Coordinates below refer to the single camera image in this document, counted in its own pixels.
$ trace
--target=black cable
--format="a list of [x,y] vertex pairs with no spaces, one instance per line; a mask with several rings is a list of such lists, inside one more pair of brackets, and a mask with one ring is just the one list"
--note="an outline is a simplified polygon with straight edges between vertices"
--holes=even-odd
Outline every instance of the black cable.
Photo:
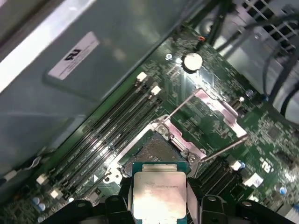
[[[292,21],[292,20],[298,20],[299,19],[299,13],[293,13],[290,15],[283,15],[283,16],[275,16],[272,17],[269,20],[261,21],[261,22],[253,22],[247,26],[245,26],[243,29],[244,30],[250,30],[255,27],[262,27],[266,25],[278,25],[282,22],[286,21]],[[218,52],[224,50],[228,45],[230,45],[233,41],[235,41],[242,33],[238,30],[236,31],[224,44],[219,46],[216,50]]]
[[215,20],[211,27],[209,37],[206,41],[211,46],[214,46],[216,40],[220,36],[224,20],[230,10],[230,6],[231,6],[232,2],[233,2],[232,0],[222,0],[221,4],[219,6],[219,10],[215,16]]
[[289,95],[285,98],[281,109],[280,109],[280,113],[281,115],[283,115],[285,117],[285,113],[286,113],[286,109],[290,103],[290,100],[293,98],[293,96],[299,91],[299,82],[297,82],[294,86],[294,89],[289,93]]
[[299,129],[299,124],[296,124],[290,120],[285,119],[284,116],[282,116],[271,104],[265,104],[267,105],[267,111],[269,113],[270,117],[275,118],[276,120],[278,120],[280,123],[282,123],[283,125],[289,125],[295,129]]
[[265,96],[268,96],[268,93],[267,93],[267,75],[268,75],[268,69],[269,69],[271,60],[273,58],[275,58],[275,56],[280,52],[280,50],[281,50],[281,45],[278,44],[278,46],[273,50],[273,52],[266,59],[265,64],[263,66],[263,94]]
[[296,37],[295,43],[295,52],[290,56],[288,61],[285,63],[284,69],[279,74],[272,91],[269,95],[269,103],[273,104],[279,90],[281,89],[284,82],[287,80],[290,72],[292,71],[293,67],[297,64],[297,61],[299,59],[299,37]]
[[193,29],[220,3],[220,0],[209,1],[188,23]]

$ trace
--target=sticker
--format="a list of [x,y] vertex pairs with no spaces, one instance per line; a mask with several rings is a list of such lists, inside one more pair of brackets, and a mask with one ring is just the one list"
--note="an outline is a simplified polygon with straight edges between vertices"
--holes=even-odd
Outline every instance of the sticker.
[[98,45],[93,32],[86,34],[55,66],[49,75],[64,80]]

